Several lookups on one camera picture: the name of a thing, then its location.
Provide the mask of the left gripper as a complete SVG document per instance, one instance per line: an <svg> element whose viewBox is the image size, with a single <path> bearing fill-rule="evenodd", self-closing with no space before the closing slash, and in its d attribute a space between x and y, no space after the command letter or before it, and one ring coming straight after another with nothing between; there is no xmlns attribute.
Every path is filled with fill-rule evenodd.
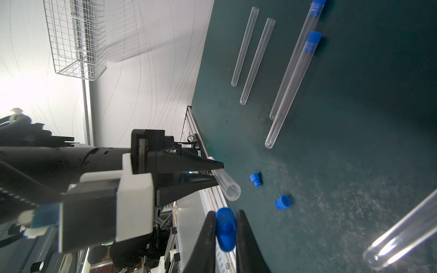
<svg viewBox="0 0 437 273"><path fill-rule="evenodd" d="M73 137L50 131L1 134L1 200L27 205L59 202L71 184L90 172L119 171L131 148L79 146ZM155 153L156 172L223 169L223 162L172 147ZM191 193L218 185L214 176L161 174L155 181L155 205L164 207Z"/></svg>

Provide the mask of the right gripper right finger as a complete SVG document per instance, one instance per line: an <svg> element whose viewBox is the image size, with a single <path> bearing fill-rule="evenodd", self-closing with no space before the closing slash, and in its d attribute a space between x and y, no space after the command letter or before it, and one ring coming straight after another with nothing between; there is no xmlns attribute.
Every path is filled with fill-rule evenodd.
<svg viewBox="0 0 437 273"><path fill-rule="evenodd" d="M243 210L236 213L236 262L238 273L271 273Z"/></svg>

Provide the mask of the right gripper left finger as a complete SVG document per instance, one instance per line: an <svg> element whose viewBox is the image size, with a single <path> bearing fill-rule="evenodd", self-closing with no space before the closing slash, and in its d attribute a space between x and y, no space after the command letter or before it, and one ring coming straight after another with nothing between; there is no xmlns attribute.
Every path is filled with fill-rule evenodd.
<svg viewBox="0 0 437 273"><path fill-rule="evenodd" d="M199 238L184 273L214 273L216 267L216 213L206 215Z"/></svg>

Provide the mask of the blue stopper three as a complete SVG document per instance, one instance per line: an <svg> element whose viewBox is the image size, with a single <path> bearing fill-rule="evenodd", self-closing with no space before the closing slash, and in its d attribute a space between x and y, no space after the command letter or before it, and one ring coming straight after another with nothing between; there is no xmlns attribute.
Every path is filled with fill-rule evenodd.
<svg viewBox="0 0 437 273"><path fill-rule="evenodd" d="M230 252L236 246L236 218L230 208L216 212L216 238L224 252Z"/></svg>

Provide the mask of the test tube three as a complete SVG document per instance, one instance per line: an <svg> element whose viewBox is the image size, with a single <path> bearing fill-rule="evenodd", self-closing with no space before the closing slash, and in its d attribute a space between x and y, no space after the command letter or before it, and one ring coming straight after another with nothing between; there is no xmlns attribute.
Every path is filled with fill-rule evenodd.
<svg viewBox="0 0 437 273"><path fill-rule="evenodd" d="M236 201L239 199L241 188L225 169L213 169L212 175L215 177L222 193L229 201Z"/></svg>

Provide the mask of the blue stopper two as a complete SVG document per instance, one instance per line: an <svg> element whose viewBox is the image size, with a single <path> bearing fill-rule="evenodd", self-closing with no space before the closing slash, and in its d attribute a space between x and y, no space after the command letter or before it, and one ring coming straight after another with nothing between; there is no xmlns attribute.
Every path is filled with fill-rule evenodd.
<svg viewBox="0 0 437 273"><path fill-rule="evenodd" d="M287 209L291 206L291 199L287 195L280 196L275 201L275 206L279 210Z"/></svg>

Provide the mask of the blue stopper one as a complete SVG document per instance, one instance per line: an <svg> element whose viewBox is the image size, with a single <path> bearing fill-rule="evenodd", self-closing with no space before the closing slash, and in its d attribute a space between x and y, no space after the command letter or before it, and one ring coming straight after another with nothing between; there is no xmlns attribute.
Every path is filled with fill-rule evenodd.
<svg viewBox="0 0 437 273"><path fill-rule="evenodd" d="M251 182L255 187L260 187L262 185L262 175L261 173L255 173L249 176Z"/></svg>

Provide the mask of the test tube two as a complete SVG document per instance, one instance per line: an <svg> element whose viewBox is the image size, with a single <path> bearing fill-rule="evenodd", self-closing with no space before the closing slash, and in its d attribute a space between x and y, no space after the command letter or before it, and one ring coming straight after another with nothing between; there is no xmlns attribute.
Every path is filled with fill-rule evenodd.
<svg viewBox="0 0 437 273"><path fill-rule="evenodd" d="M269 43L270 37L272 35L275 23L276 23L276 21L273 18L267 18L267 20L266 20L264 30L263 30L262 35L260 37L256 53L254 55L251 67L249 69L248 77L246 79L246 82L245 82L245 85L244 85L244 88L242 91L242 95L240 98L241 105L247 104L247 101L248 101L248 98L250 95L250 91L251 91L253 84L254 84L254 81L256 79L258 69L261 65L262 58L265 54L265 51L266 51L267 45Z"/></svg>

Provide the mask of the test tube one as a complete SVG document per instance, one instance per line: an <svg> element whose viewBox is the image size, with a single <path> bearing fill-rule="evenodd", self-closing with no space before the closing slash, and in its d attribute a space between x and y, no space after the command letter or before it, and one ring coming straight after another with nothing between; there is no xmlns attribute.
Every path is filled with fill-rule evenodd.
<svg viewBox="0 0 437 273"><path fill-rule="evenodd" d="M242 66L244 64L244 60L245 60L246 53L247 53L247 50L249 47L249 43L250 43L250 40L251 40L251 37L253 34L254 27L256 25L257 18L258 18L258 14L259 14L259 8L252 7L251 12L250 12L250 16L249 16L249 19L247 22L247 26L245 29L245 33L244 33L244 36L242 39L239 55L238 55L238 58L236 61L236 66L234 68L231 86L236 87L238 84L241 70L242 70Z"/></svg>

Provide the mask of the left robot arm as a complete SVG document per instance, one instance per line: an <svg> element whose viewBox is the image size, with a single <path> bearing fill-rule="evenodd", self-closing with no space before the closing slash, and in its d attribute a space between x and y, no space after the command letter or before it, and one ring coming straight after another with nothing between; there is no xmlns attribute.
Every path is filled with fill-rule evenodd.
<svg viewBox="0 0 437 273"><path fill-rule="evenodd" d="M1 119L1 193L32 206L59 202L80 176L122 170L124 154L133 174L152 175L157 207L216 186L208 172L224 167L163 130L133 130L129 148L77 147L72 137L54 136L16 113Z"/></svg>

